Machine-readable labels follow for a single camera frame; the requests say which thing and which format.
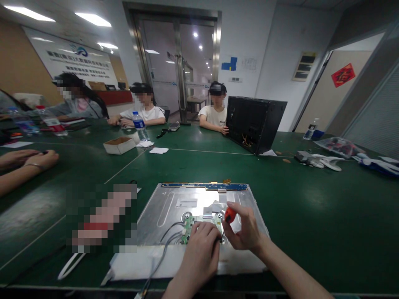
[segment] plastic bottle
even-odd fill
[[[318,125],[319,119],[315,118],[315,120],[313,121],[313,123],[311,123],[308,127],[308,130],[306,131],[305,135],[303,136],[303,138],[305,140],[310,140],[312,139],[313,133],[316,131],[317,125]]]
[[[150,141],[148,137],[147,130],[145,129],[145,124],[141,116],[137,111],[133,111],[133,123],[137,130],[138,136],[141,141]]]
[[[40,129],[36,127],[27,115],[23,115],[18,111],[17,107],[9,107],[8,112],[15,124],[28,136],[40,134]]]
[[[46,123],[47,127],[53,131],[56,136],[67,136],[68,131],[59,122],[58,118],[46,109],[44,106],[36,106],[40,118]]]

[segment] fluorescent light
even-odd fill
[[[159,54],[158,52],[156,52],[154,50],[144,50],[144,51],[146,51],[147,53],[150,53],[150,54]]]
[[[100,47],[106,47],[108,49],[117,49],[117,46],[114,46],[113,44],[107,44],[107,43],[98,43]]]
[[[41,38],[41,37],[32,37],[32,39],[40,40],[40,41],[42,41],[42,42],[53,42],[53,41],[51,41],[51,40],[43,39],[43,38]]]
[[[76,12],[75,14],[80,16],[81,18],[85,19],[86,21],[93,23],[94,25],[103,26],[103,27],[111,27],[110,22],[104,20],[103,18],[101,18],[98,15],[85,14],[85,13],[80,13],[80,12]]]
[[[26,15],[28,17],[31,17],[35,20],[38,21],[48,21],[48,22],[55,22],[55,20],[50,19],[48,17],[45,17],[43,15],[38,14],[37,12],[31,11],[25,7],[21,7],[21,6],[4,6],[5,8],[8,8],[10,10],[13,10],[15,12],[19,12],[20,14]]]

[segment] red desk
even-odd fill
[[[132,103],[133,97],[130,91],[95,91],[103,99],[106,105]]]

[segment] black monitor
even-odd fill
[[[111,84],[105,84],[105,88],[106,88],[106,90],[116,90],[115,85],[111,85]]]
[[[229,96],[227,137],[258,155],[271,149],[287,102]]]
[[[120,90],[126,90],[126,83],[125,82],[118,82],[118,88]]]

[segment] label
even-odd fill
[[[134,120],[134,126],[138,129],[145,127],[143,120]]]
[[[53,132],[63,132],[65,131],[65,128],[60,124],[59,120],[56,118],[48,118],[43,120],[47,127],[51,129]]]

